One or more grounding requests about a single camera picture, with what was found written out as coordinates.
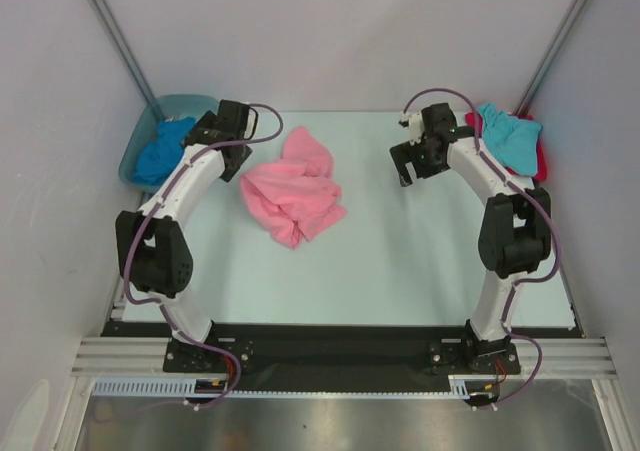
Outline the pink t shirt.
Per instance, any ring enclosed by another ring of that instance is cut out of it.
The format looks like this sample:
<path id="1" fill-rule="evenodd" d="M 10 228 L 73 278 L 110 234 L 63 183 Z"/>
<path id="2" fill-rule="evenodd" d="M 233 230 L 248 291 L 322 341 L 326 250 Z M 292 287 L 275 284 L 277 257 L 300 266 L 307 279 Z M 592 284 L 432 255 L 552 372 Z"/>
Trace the pink t shirt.
<path id="1" fill-rule="evenodd" d="M 307 128 L 297 127 L 281 156 L 244 173 L 239 188 L 249 213 L 271 238 L 295 249 L 347 216 L 333 172 L 329 150 Z"/>

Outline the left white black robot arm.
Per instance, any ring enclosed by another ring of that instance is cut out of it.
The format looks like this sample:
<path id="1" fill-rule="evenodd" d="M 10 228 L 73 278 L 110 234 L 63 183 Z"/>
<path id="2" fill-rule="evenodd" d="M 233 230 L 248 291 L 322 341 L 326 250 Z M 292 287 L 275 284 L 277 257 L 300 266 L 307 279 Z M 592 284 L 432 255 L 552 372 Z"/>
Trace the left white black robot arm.
<path id="1" fill-rule="evenodd" d="M 184 226 L 213 182 L 231 181 L 251 155 L 257 124 L 255 107 L 222 100 L 184 136 L 179 161 L 157 192 L 115 221 L 124 295 L 134 306 L 158 308 L 172 336 L 189 343 L 187 360 L 202 371 L 219 363 L 221 347 L 208 338 L 212 321 L 190 289 L 194 259 Z"/>

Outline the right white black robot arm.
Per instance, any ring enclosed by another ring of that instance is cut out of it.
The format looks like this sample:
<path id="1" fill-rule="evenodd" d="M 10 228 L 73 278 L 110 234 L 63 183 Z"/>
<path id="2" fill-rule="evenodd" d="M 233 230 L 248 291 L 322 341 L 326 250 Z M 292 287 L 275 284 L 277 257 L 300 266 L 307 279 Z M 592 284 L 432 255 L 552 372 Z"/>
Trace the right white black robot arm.
<path id="1" fill-rule="evenodd" d="M 457 124 L 446 103 L 405 111 L 399 125 L 409 139 L 391 147 L 390 155 L 403 187 L 413 183 L 409 167 L 421 179 L 454 171 L 484 205 L 478 254 L 486 274 L 461 344 L 463 364 L 484 372 L 508 349 L 519 289 L 551 254 L 550 196 L 516 181 L 490 156 L 478 131 Z"/>

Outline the teal plastic bin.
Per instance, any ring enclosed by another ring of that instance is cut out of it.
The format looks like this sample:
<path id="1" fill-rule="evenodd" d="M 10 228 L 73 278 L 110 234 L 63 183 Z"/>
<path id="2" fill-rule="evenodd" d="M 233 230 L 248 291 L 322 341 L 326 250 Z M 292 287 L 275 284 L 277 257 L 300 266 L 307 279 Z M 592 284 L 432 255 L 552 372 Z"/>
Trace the teal plastic bin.
<path id="1" fill-rule="evenodd" d="M 121 159 L 118 175 L 120 180 L 132 188 L 154 194 L 160 186 L 146 186 L 132 181 L 136 161 L 141 150 L 157 136 L 160 122 L 193 117 L 196 122 L 206 111 L 216 112 L 219 101 L 200 94 L 164 95 L 147 105 L 141 113 Z"/>

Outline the blue crumpled t shirt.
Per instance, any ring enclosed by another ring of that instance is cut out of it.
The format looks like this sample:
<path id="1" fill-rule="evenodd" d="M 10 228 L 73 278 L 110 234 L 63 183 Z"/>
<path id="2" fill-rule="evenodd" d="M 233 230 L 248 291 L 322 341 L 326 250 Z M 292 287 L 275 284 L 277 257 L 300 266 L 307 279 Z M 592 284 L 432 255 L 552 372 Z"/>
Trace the blue crumpled t shirt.
<path id="1" fill-rule="evenodd" d="M 132 181 L 146 186 L 162 185 L 181 161 L 182 141 L 195 124 L 193 117 L 160 122 L 156 138 L 138 155 Z"/>

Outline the left aluminium corner post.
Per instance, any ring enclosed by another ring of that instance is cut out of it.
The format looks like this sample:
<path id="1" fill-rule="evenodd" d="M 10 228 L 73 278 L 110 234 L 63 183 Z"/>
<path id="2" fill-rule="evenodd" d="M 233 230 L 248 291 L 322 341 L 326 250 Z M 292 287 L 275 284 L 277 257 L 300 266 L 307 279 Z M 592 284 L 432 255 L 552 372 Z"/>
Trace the left aluminium corner post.
<path id="1" fill-rule="evenodd" d="M 156 97 L 107 0 L 87 0 L 100 25 L 147 105 Z"/>

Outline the aluminium corner post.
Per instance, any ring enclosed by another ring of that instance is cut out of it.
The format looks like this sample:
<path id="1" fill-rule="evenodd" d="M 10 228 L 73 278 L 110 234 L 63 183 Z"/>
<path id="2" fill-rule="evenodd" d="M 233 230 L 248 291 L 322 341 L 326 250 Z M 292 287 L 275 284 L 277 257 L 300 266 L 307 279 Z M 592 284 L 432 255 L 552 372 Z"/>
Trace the aluminium corner post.
<path id="1" fill-rule="evenodd" d="M 534 100 L 543 87 L 553 66 L 564 47 L 568 44 L 573 32 L 577 29 L 582 16 L 587 11 L 592 0 L 571 0 L 554 35 L 547 46 L 539 64 L 537 65 L 526 89 L 521 96 L 514 113 L 518 116 L 530 112 Z"/>
<path id="2" fill-rule="evenodd" d="M 100 25 L 147 105 L 156 97 L 107 0 L 87 0 Z"/>

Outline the right aluminium corner post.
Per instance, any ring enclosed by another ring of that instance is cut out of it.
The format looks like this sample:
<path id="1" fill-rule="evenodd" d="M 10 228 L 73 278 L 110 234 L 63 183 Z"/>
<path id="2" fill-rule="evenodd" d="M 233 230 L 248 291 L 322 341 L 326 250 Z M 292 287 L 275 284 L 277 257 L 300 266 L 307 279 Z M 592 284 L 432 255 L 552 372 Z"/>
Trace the right aluminium corner post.
<path id="1" fill-rule="evenodd" d="M 577 29 L 582 16 L 587 11 L 592 0 L 571 0 L 554 35 L 547 46 L 539 64 L 537 65 L 526 89 L 521 96 L 514 113 L 518 116 L 530 112 L 534 100 L 543 87 L 553 66 L 564 47 L 568 44 L 573 32 Z"/>

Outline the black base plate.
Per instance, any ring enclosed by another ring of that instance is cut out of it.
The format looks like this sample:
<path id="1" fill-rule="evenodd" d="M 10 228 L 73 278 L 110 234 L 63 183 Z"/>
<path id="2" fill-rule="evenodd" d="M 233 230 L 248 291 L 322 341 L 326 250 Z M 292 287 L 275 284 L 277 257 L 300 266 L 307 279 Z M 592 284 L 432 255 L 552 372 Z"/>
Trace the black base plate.
<path id="1" fill-rule="evenodd" d="M 110 321 L 101 338 L 150 358 L 162 374 L 225 374 L 245 392 L 421 393 L 446 388 L 454 375 L 491 379 L 498 372 L 524 377 L 543 348 L 579 340 L 578 328 L 518 327 L 520 341 L 500 352 L 477 352 L 461 326 L 311 326 L 218 324 L 205 348 L 171 337 L 168 325 Z"/>

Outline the front aluminium rail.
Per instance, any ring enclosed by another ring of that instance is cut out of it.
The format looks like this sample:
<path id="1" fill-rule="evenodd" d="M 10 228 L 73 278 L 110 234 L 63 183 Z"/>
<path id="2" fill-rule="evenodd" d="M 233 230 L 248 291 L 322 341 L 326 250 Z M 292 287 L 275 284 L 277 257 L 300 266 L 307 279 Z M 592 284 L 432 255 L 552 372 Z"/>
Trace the front aluminium rail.
<path id="1" fill-rule="evenodd" d="M 165 374 L 167 338 L 90 337 L 82 340 L 71 375 L 160 377 Z M 604 339 L 541 339 L 539 379 L 618 378 Z"/>

